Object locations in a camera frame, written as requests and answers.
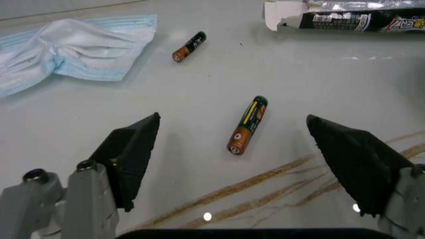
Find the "black and orange battery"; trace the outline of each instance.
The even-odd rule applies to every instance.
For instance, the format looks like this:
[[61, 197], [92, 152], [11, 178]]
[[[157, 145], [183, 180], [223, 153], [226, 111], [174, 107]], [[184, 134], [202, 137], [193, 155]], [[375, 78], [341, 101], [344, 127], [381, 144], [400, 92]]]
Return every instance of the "black and orange battery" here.
[[268, 101], [263, 96], [256, 96], [246, 108], [237, 128], [227, 144], [227, 149], [236, 155], [243, 154], [255, 130], [263, 119]]
[[196, 50], [205, 40], [207, 35], [205, 32], [200, 31], [196, 33], [184, 46], [173, 53], [173, 59], [176, 62], [182, 62], [187, 56], [189, 56], [193, 51]]

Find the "brown stain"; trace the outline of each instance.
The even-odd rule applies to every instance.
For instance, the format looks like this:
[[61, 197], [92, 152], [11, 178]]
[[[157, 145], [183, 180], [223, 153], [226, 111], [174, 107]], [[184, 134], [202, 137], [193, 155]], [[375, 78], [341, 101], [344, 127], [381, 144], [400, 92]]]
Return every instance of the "brown stain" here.
[[316, 170], [316, 169], [320, 169], [320, 168], [325, 168], [325, 167], [327, 167], [327, 164], [322, 164], [322, 165], [314, 166], [314, 167], [311, 167], [311, 168], [301, 169], [301, 170], [294, 171], [294, 172], [288, 172], [285, 175], [302, 174], [302, 173], [307, 173], [307, 172], [310, 172], [310, 171], [313, 171], [313, 170]]
[[256, 226], [258, 226], [260, 223], [262, 223], [263, 221], [267, 220], [268, 218], [272, 217], [273, 215], [275, 215], [276, 213], [278, 213], [279, 211], [281, 211], [284, 208], [289, 208], [289, 207], [301, 207], [306, 205], [307, 203], [311, 202], [312, 200], [314, 200], [315, 198], [317, 198], [318, 196], [324, 194], [324, 193], [328, 193], [331, 191], [335, 191], [341, 188], [340, 183], [338, 183], [337, 181], [335, 181], [335, 179], [330, 179], [327, 182], [323, 183], [318, 189], [314, 190], [312, 193], [310, 193], [309, 195], [307, 195], [305, 198], [301, 199], [300, 201], [298, 201], [295, 204], [284, 204], [282, 206], [274, 206], [273, 208], [275, 209], [274, 212], [272, 212], [271, 214], [269, 214], [266, 217], [263, 217], [259, 220], [257, 220], [254, 224], [252, 224], [250, 226], [250, 228], [254, 228]]
[[425, 134], [425, 130], [418, 131], [418, 132], [414, 132], [414, 133], [410, 133], [410, 134], [405, 134], [405, 135], [402, 135], [402, 136], [399, 136], [399, 137], [390, 139], [390, 140], [385, 141], [385, 142], [388, 143], [388, 144], [389, 143], [395, 143], [395, 142], [401, 141], [403, 139], [408, 139], [408, 138], [412, 138], [412, 137], [419, 136], [419, 135], [424, 135], [424, 134]]
[[415, 145], [413, 147], [410, 147], [406, 150], [403, 150], [400, 154], [403, 157], [409, 159], [409, 158], [415, 157], [416, 155], [418, 155], [418, 154], [420, 154], [424, 151], [425, 151], [425, 143], [421, 143], [421, 144]]
[[[423, 135], [423, 134], [425, 134], [425, 131], [418, 131], [418, 132], [414, 132], [414, 133], [411, 133], [411, 134], [406, 134], [406, 135], [402, 135], [400, 137], [390, 139], [390, 140], [386, 141], [386, 143], [388, 143], [388, 144], [389, 143], [395, 143], [397, 141], [401, 141], [401, 140], [404, 140], [404, 139], [408, 139], [408, 138]], [[413, 147], [410, 147], [410, 148], [402, 151], [401, 155], [403, 155], [405, 158], [409, 159], [409, 158], [412, 158], [412, 157], [414, 157], [414, 156], [416, 156], [419, 153], [422, 153], [424, 151], [425, 151], [425, 145], [424, 144], [418, 144], [418, 145], [415, 145]], [[276, 176], [282, 176], [282, 175], [288, 174], [287, 171], [308, 162], [309, 160], [315, 158], [316, 156], [317, 156], [317, 154], [310, 154], [310, 155], [304, 156], [304, 157], [299, 158], [299, 159], [297, 159], [297, 160], [295, 160], [291, 163], [279, 166], [275, 169], [269, 170], [267, 172], [264, 172], [264, 173], [256, 175], [256, 176], [253, 176], [253, 177], [246, 179], [242, 182], [221, 188], [221, 189], [216, 190], [212, 193], [206, 194], [206, 195], [198, 198], [195, 201], [185, 203], [185, 204], [175, 208], [174, 210], [172, 210], [168, 213], [165, 213], [165, 214], [160, 215], [160, 216], [158, 216], [154, 219], [151, 219], [151, 220], [149, 220], [149, 221], [147, 221], [147, 222], [145, 222], [145, 223], [143, 223], [139, 226], [136, 226], [136, 227], [134, 227], [134, 228], [132, 228], [128, 231], [134, 231], [134, 230], [140, 230], [140, 229], [146, 229], [146, 228], [153, 228], [156, 225], [163, 223], [163, 222], [165, 222], [165, 221], [167, 221], [167, 220], [169, 220], [173, 217], [176, 217], [180, 214], [183, 214], [183, 213], [185, 213], [185, 212], [187, 212], [187, 211], [189, 211], [189, 210], [191, 210], [195, 207], [212, 203], [214, 201], [217, 201], [217, 200], [222, 199], [224, 197], [227, 197], [229, 195], [235, 194], [237, 192], [240, 192], [242, 190], [245, 190], [247, 188], [255, 186], [255, 185], [257, 185], [257, 184], [259, 184], [263, 181], [274, 178]], [[324, 166], [325, 165], [313, 167], [313, 168], [310, 168], [310, 169], [300, 170], [300, 171], [297, 171], [297, 172], [292, 172], [292, 174], [303, 173], [306, 170], [311, 171], [311, 170], [317, 169], [319, 167], [324, 167]]]
[[204, 196], [202, 196], [201, 198], [192, 201], [192, 202], [188, 202], [185, 203], [177, 208], [175, 208], [174, 210], [165, 213], [157, 218], [154, 218], [140, 226], [137, 226], [135, 228], [133, 228], [132, 230], [139, 230], [139, 229], [145, 229], [145, 228], [151, 228], [159, 223], [162, 223], [166, 220], [169, 220], [172, 217], [175, 217], [179, 214], [185, 213], [186, 211], [193, 209], [195, 207], [201, 206], [201, 205], [206, 205], [206, 204], [210, 204], [214, 201], [217, 201], [221, 198], [227, 197], [229, 195], [235, 194], [237, 192], [240, 192], [242, 190], [245, 190], [247, 188], [250, 188], [254, 185], [260, 184], [261, 182], [264, 182], [270, 178], [276, 177], [278, 175], [282, 175], [285, 174], [287, 171], [296, 168], [300, 165], [305, 164], [306, 162], [308, 162], [309, 160], [313, 159], [315, 157], [315, 155], [307, 155], [304, 156], [302, 158], [299, 158], [291, 163], [287, 163], [285, 165], [282, 165], [280, 167], [274, 168], [272, 170], [269, 170], [267, 172], [258, 174], [254, 177], [251, 177], [249, 179], [243, 180], [239, 183], [221, 188], [217, 191], [214, 191], [212, 193], [208, 193]]
[[258, 199], [254, 199], [248, 202], [244, 202], [241, 203], [239, 205], [236, 205], [234, 207], [231, 207], [229, 209], [225, 209], [222, 210], [218, 213], [214, 213], [212, 215], [212, 219], [211, 221], [205, 221], [203, 218], [198, 217], [186, 224], [184, 224], [183, 226], [181, 226], [181, 228], [185, 228], [185, 229], [195, 229], [195, 228], [199, 228], [201, 226], [204, 226], [206, 224], [210, 224], [210, 223], [217, 223], [220, 222], [222, 220], [225, 220], [227, 218], [231, 218], [234, 217], [236, 215], [239, 215], [241, 213], [256, 209], [256, 208], [260, 208], [268, 203], [270, 203], [271, 201], [280, 198], [282, 196], [287, 196], [295, 191], [297, 191], [298, 189], [308, 185], [309, 183], [314, 182], [315, 180], [319, 179], [320, 177], [324, 176], [326, 173], [321, 174], [315, 178], [309, 179], [309, 180], [302, 180], [300, 182], [296, 182], [294, 184], [291, 184], [289, 186], [286, 186], [282, 189], [279, 189], [273, 193], [267, 194], [261, 198]]

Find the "screw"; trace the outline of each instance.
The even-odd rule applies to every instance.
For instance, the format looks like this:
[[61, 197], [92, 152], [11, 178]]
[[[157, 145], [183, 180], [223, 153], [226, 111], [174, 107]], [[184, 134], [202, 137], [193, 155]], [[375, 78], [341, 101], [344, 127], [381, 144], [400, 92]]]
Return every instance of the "screw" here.
[[49, 181], [49, 176], [47, 175], [46, 171], [44, 171], [44, 169], [37, 168], [25, 173], [22, 177], [22, 180], [26, 183], [35, 181], [37, 183], [44, 184]]
[[112, 165], [113, 165], [114, 167], [116, 167], [116, 163], [118, 162], [118, 159], [117, 159], [117, 158], [111, 158], [111, 159], [110, 159], [110, 162], [112, 163]]
[[417, 178], [418, 176], [420, 176], [421, 174], [423, 174], [423, 172], [424, 172], [424, 165], [423, 164], [415, 164], [412, 167], [412, 170], [411, 170], [410, 175], [413, 178]]
[[96, 170], [96, 162], [88, 159], [88, 160], [84, 160], [84, 161], [80, 162], [79, 164], [77, 164], [77, 172], [82, 172], [82, 171], [89, 170], [89, 169]]

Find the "white table surface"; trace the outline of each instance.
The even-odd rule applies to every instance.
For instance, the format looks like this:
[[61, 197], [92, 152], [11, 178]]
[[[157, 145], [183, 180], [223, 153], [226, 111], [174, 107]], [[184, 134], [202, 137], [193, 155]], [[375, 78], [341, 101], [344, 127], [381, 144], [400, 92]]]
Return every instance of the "white table surface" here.
[[[64, 17], [156, 13], [159, 19], [153, 41], [122, 82], [52, 76], [0, 100], [0, 189], [19, 183], [26, 171], [39, 167], [56, 172], [66, 185], [76, 164], [87, 159], [112, 129], [154, 112], [161, 115], [155, 148], [135, 209], [120, 211], [118, 232], [317, 154], [306, 127], [307, 114], [369, 130], [383, 140], [420, 131], [393, 142], [398, 151], [425, 140], [423, 35], [271, 32], [261, 17], [262, 4], [150, 0], [0, 22], [0, 35], [7, 35]], [[207, 34], [206, 43], [175, 63], [172, 52], [199, 30]], [[234, 156], [225, 145], [256, 95], [265, 96], [269, 107], [246, 153]], [[323, 164], [318, 155], [300, 168]], [[328, 171], [322, 167], [274, 177], [145, 226], [375, 229], [374, 219], [353, 211], [354, 201], [343, 189], [315, 193], [313, 200], [303, 201], [335, 182]], [[249, 203], [323, 173], [265, 205]], [[235, 210], [244, 202], [255, 206], [223, 216], [223, 210]], [[212, 213], [208, 223], [200, 220], [205, 212]]]

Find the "battery label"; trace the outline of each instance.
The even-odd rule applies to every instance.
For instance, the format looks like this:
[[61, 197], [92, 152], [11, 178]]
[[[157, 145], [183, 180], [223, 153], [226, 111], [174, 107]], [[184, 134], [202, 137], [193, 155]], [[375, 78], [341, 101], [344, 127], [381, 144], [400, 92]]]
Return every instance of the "battery label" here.
[[425, 32], [425, 8], [307, 12], [303, 14], [299, 28]]
[[364, 31], [369, 22], [371, 14], [345, 13], [315, 13], [310, 24], [308, 21], [301, 22], [300, 28], [335, 29]]
[[185, 46], [189, 49], [190, 52], [193, 52], [206, 39], [207, 39], [207, 35], [205, 35], [205, 33], [203, 31], [200, 31], [194, 37], [192, 37], [188, 42], [186, 42]]
[[264, 97], [257, 96], [246, 108], [245, 113], [238, 126], [248, 129], [251, 134], [254, 134], [258, 125], [263, 118], [264, 112], [267, 108], [267, 100]]

